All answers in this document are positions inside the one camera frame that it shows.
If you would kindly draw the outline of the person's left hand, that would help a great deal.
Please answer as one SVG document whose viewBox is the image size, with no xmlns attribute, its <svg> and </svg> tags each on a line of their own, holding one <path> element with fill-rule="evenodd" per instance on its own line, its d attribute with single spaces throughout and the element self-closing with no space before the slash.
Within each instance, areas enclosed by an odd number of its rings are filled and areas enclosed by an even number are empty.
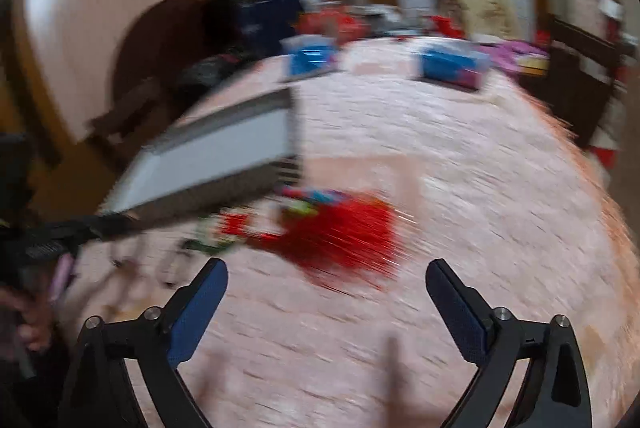
<svg viewBox="0 0 640 428">
<path fill-rule="evenodd" d="M 1 287 L 1 382 L 66 377 L 72 349 L 58 317 L 72 258 L 21 270 L 24 289 Z"/>
</svg>

